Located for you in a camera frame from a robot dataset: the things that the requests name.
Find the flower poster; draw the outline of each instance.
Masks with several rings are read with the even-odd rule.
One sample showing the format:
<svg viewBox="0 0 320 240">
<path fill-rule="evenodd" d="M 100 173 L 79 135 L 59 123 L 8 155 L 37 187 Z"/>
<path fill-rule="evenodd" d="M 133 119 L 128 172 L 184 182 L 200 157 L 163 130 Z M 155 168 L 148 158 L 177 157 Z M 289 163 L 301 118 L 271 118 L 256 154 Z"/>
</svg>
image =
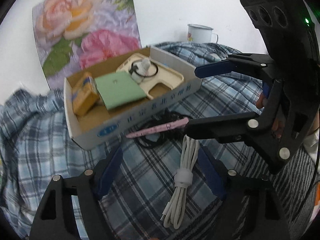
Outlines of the flower poster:
<svg viewBox="0 0 320 240">
<path fill-rule="evenodd" d="M 45 0 L 32 17 L 51 89 L 62 88 L 75 72 L 141 48 L 133 0 Z"/>
</svg>

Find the black wire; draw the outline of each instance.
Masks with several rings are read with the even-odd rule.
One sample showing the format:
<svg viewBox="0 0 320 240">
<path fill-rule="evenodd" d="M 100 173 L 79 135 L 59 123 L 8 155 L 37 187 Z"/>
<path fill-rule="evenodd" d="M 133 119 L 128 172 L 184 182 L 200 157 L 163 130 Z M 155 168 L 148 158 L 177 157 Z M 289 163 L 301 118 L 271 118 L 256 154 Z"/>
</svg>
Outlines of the black wire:
<svg viewBox="0 0 320 240">
<path fill-rule="evenodd" d="M 152 119 L 148 122 L 146 122 L 144 125 L 142 125 L 138 130 L 146 129 L 149 127 L 153 127 L 156 125 L 161 125 L 167 122 L 174 122 L 179 119 L 183 119 L 185 117 L 188 117 L 189 119 L 192 119 L 191 116 L 180 114 L 176 111 L 169 111 L 168 109 L 164 110 L 164 113 L 160 115 L 159 119 Z M 159 138 L 156 141 L 151 141 L 146 138 L 146 136 L 141 136 L 138 138 L 135 138 L 135 142 L 140 145 L 143 148 L 152 149 L 155 147 L 158 147 L 162 144 L 164 144 L 167 140 L 178 140 L 182 141 L 184 137 L 184 133 L 182 129 L 175 129 L 175 130 L 169 130 L 164 131 L 159 134 Z"/>
<path fill-rule="evenodd" d="M 318 182 L 320 182 L 320 180 L 317 180 L 317 182 L 314 183 L 314 181 L 316 179 L 317 172 L 318 172 L 319 159 L 320 159 L 320 138 L 319 138 L 319 141 L 318 141 L 318 152 L 317 152 L 316 166 L 315 166 L 315 170 L 314 170 L 313 175 L 312 175 L 312 179 L 311 179 L 309 188 L 307 190 L 306 196 L 304 197 L 303 201 L 301 202 L 300 207 L 299 207 L 298 211 L 295 213 L 295 215 L 293 216 L 292 220 L 295 220 L 297 218 L 297 215 L 299 215 L 299 213 L 301 212 L 301 210 L 302 210 L 304 204 L 306 203 L 306 201 L 307 201 L 312 189 L 314 188 L 314 186 Z"/>
<path fill-rule="evenodd" d="M 132 62 L 132 64 L 131 64 L 131 69 L 129 70 L 129 74 L 130 74 L 130 75 L 132 75 L 133 72 L 135 72 L 135 73 L 136 73 L 138 76 L 140 76 L 140 77 L 154 77 L 155 75 L 158 74 L 158 72 L 159 72 L 159 67 L 158 67 L 155 63 L 153 63 L 153 62 L 151 62 L 151 61 L 150 61 L 150 63 L 151 63 L 153 66 L 156 67 L 156 72 L 155 72 L 154 74 L 152 74 L 151 76 L 143 76 L 143 75 L 139 74 L 139 73 L 137 72 L 138 67 L 137 67 L 137 66 L 134 66 L 134 63 L 137 63 L 137 62 L 139 62 L 139 61 L 142 61 L 142 60 L 139 59 L 139 60 L 136 60 L 136 61 Z"/>
</svg>

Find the blue oval logo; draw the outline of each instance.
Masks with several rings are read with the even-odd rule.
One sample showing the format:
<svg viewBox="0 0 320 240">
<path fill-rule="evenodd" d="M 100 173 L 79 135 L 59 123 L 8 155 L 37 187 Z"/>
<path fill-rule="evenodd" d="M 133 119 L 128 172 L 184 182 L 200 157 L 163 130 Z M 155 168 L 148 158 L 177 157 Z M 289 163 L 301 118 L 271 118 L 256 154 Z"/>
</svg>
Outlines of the blue oval logo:
<svg viewBox="0 0 320 240">
<path fill-rule="evenodd" d="M 112 133 L 114 130 L 116 130 L 119 127 L 118 124 L 113 124 L 110 125 L 106 128 L 103 128 L 99 133 L 98 133 L 98 137 L 103 137 L 108 135 L 109 133 Z"/>
</svg>

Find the cardboard box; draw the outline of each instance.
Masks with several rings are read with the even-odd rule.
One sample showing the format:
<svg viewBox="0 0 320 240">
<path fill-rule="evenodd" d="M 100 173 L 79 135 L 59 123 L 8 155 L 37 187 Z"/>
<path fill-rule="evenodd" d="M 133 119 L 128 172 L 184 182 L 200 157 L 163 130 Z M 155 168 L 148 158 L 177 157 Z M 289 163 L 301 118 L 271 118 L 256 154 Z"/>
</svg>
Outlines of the cardboard box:
<svg viewBox="0 0 320 240">
<path fill-rule="evenodd" d="M 93 78 L 115 72 L 132 54 L 140 53 L 183 74 L 185 82 L 174 90 L 163 84 L 157 84 L 149 94 L 155 99 L 141 99 L 107 111 L 103 105 L 94 106 L 85 116 L 77 117 L 72 109 L 72 88 L 88 71 Z M 202 79 L 195 76 L 195 67 L 179 57 L 156 47 L 132 51 L 113 57 L 73 74 L 64 81 L 64 107 L 70 138 L 85 150 L 125 132 L 144 119 L 177 103 L 188 95 L 195 93 L 201 86 Z"/>
</svg>

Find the white mug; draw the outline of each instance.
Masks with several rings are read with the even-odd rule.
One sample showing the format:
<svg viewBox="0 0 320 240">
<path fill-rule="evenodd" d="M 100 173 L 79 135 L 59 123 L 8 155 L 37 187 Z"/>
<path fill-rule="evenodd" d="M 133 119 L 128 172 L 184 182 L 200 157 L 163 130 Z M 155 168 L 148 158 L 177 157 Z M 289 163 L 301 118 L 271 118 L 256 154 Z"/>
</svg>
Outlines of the white mug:
<svg viewBox="0 0 320 240">
<path fill-rule="evenodd" d="M 199 25 L 199 24 L 188 24 L 188 41 L 198 42 L 198 43 L 209 43 L 211 42 L 213 28 Z"/>
</svg>

